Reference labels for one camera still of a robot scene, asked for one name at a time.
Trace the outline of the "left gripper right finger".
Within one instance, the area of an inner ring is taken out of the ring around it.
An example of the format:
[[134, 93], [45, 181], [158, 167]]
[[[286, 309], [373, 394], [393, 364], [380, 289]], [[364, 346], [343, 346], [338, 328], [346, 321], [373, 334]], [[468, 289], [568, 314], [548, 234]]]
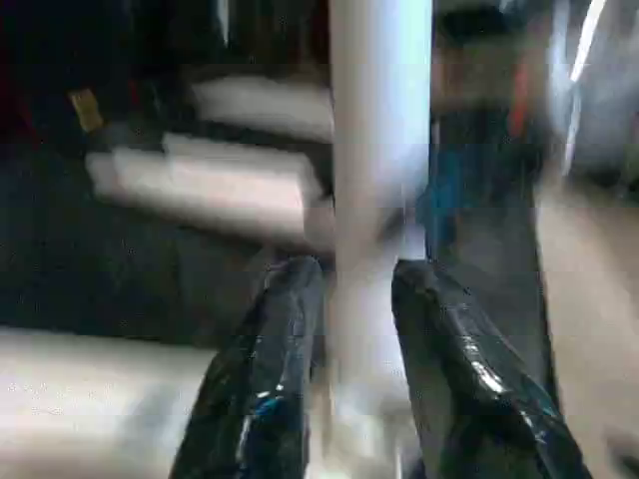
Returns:
[[427, 477], [590, 477], [556, 402], [467, 288], [401, 260], [391, 306]]

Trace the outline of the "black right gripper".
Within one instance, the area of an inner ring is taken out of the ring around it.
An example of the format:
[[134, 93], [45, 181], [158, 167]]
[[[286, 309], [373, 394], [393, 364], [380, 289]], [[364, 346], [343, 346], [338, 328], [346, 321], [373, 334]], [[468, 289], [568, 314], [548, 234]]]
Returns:
[[496, 235], [508, 263], [537, 263], [535, 144], [549, 136], [547, 9], [437, 9], [431, 113], [445, 144], [432, 151], [422, 195], [426, 257], [446, 262], [464, 226]]

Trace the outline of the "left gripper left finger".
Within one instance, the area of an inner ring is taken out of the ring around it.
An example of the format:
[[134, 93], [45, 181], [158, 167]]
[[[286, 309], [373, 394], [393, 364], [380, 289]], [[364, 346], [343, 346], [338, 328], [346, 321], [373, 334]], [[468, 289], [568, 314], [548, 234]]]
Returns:
[[304, 477], [323, 295], [311, 256], [269, 269], [231, 343], [210, 363], [171, 477]]

